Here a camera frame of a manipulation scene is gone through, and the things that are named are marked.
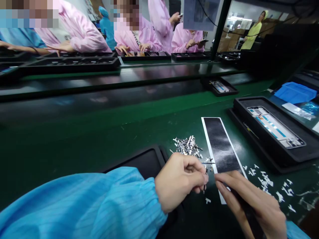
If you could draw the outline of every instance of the blue hood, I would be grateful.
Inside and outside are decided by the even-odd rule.
[[[109,18],[109,13],[107,12],[107,10],[104,7],[99,6],[99,11],[102,14],[102,16]]]

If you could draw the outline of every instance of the yellow smock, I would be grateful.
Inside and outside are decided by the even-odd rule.
[[[251,47],[253,46],[253,43],[255,42],[255,39],[257,37],[257,34],[260,32],[260,29],[262,27],[262,23],[258,23],[257,25],[254,24],[252,28],[250,28],[248,32],[248,36],[253,36],[253,37],[247,37],[247,40],[243,44],[242,49],[248,49],[250,50]]]

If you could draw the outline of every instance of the hand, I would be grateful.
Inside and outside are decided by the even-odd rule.
[[[179,16],[179,12],[174,13],[171,18],[169,19],[169,22],[173,25],[175,22],[179,22],[180,21],[180,16]]]
[[[243,209],[235,196],[224,186],[234,189],[256,212],[257,220],[266,238],[287,239],[286,217],[281,212],[278,201],[255,187],[238,171],[215,174],[216,186],[227,205],[234,213],[246,238],[254,238]]]
[[[8,50],[22,51],[21,46],[12,45],[5,41],[0,41],[0,46],[7,48]]]
[[[206,170],[196,157],[173,153],[155,178],[164,213],[173,211],[192,190],[200,193],[207,182]]]
[[[195,46],[195,44],[196,44],[196,42],[193,39],[189,40],[189,42],[186,45],[186,49],[188,49],[192,46]]]
[[[46,50],[56,50],[58,57],[60,57],[60,52],[62,52],[62,51],[68,52],[68,53],[75,52],[75,50],[73,49],[70,41],[64,41],[59,46],[49,46],[49,45],[47,45],[47,47],[45,49]]]
[[[119,47],[116,46],[115,49],[118,49],[122,53],[125,52],[125,54],[127,55],[127,52],[130,50],[130,47],[122,45]]]
[[[144,52],[145,50],[149,50],[151,48],[151,45],[148,43],[140,44],[139,45],[141,53]]]
[[[198,42],[196,42],[196,45],[198,46],[199,49],[201,49],[205,45],[205,43],[202,44],[202,43],[200,43],[200,41],[198,41]]]

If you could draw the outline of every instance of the blue plastic bin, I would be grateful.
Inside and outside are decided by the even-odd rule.
[[[295,82],[287,82],[275,93],[275,96],[292,104],[308,102],[315,98],[317,92]]]

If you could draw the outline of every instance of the lanyard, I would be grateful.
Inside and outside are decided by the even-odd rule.
[[[140,46],[141,43],[137,40],[137,38],[136,38],[136,36],[135,36],[135,34],[134,34],[133,31],[132,31],[132,33],[133,33],[133,36],[134,36],[134,38],[135,38],[135,41],[136,41],[137,45]]]

